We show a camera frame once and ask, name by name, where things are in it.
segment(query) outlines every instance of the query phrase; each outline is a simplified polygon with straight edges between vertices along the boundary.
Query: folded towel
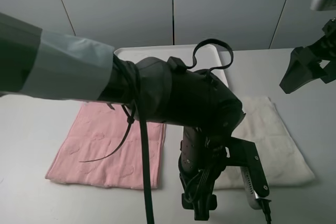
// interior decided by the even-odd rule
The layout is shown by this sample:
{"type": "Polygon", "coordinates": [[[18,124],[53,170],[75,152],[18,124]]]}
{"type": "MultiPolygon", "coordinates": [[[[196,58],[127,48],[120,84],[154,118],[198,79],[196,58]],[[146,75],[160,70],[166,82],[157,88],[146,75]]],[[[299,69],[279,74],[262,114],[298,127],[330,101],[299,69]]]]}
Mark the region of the folded towel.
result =
{"type": "MultiPolygon", "coordinates": [[[[256,143],[270,186],[299,186],[315,179],[268,97],[242,98],[246,116],[233,136],[256,143]]],[[[215,189],[243,187],[239,167],[227,167],[215,189]]]]}
{"type": "MultiPolygon", "coordinates": [[[[101,161],[80,163],[106,156],[121,142],[127,116],[120,105],[84,103],[59,149],[46,179],[62,184],[143,189],[141,138],[135,121],[122,147],[101,161]]],[[[151,186],[157,188],[165,125],[147,123],[151,186]]]]}

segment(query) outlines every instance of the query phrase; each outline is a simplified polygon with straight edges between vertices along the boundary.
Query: pink towel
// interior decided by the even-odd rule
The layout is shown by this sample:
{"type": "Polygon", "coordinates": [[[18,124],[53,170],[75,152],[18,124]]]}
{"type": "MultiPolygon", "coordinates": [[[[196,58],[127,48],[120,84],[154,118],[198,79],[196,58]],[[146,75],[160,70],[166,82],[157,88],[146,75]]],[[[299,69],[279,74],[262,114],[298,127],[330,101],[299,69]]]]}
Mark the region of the pink towel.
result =
{"type": "MultiPolygon", "coordinates": [[[[127,116],[120,105],[110,109],[104,103],[85,103],[59,149],[46,179],[62,184],[143,189],[141,138],[135,121],[122,147],[101,161],[80,163],[104,157],[121,142],[127,116]]],[[[157,188],[165,125],[147,123],[151,186],[157,188]]]]}

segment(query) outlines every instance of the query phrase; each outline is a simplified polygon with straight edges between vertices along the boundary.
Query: white towel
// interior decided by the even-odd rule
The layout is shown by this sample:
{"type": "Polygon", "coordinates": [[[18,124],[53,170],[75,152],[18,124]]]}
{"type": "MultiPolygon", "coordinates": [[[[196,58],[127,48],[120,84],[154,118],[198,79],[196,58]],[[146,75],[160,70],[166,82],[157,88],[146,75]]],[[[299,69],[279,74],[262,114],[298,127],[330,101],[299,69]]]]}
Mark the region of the white towel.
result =
{"type": "MultiPolygon", "coordinates": [[[[243,98],[244,120],[233,136],[256,143],[270,186],[300,186],[315,179],[268,97],[243,98]]],[[[215,189],[244,187],[239,167],[227,167],[215,189]]]]}

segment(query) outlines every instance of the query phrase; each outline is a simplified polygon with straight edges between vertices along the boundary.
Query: white tray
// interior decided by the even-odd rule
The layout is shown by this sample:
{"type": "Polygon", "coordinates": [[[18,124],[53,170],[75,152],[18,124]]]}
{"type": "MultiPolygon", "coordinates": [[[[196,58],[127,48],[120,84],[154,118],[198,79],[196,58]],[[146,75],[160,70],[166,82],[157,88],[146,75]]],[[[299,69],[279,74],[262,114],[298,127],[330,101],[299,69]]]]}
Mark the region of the white tray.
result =
{"type": "MultiPolygon", "coordinates": [[[[120,59],[130,60],[134,63],[146,57],[157,57],[167,61],[170,56],[174,56],[181,58],[187,66],[191,66],[195,46],[196,45],[119,48],[114,53],[120,59]]],[[[196,58],[197,65],[192,71],[222,66],[217,49],[213,45],[206,45],[200,48],[196,53],[196,58]]],[[[228,87],[223,70],[214,70],[213,73],[228,87]]]]}

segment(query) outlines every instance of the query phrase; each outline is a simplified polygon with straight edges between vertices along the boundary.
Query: white table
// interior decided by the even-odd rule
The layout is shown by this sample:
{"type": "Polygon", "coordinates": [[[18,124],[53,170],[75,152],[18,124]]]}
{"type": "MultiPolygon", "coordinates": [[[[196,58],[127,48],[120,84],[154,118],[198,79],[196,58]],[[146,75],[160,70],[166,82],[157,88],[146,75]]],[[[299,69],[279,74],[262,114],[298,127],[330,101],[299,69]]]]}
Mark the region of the white table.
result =
{"type": "MultiPolygon", "coordinates": [[[[272,189],[273,223],[331,223],[333,199],[336,82],[310,83],[286,95],[279,87],[289,49],[236,52],[226,71],[237,95],[267,95],[276,104],[293,139],[318,177],[315,185],[272,189]]],[[[20,96],[0,99],[0,223],[145,223],[143,192],[58,185],[43,179],[80,107],[75,101],[20,96]]],[[[181,206],[177,159],[182,128],[168,125],[162,188],[154,190],[156,223],[195,223],[181,206]]],[[[208,223],[265,223],[243,190],[216,192],[218,207],[208,223]]]]}

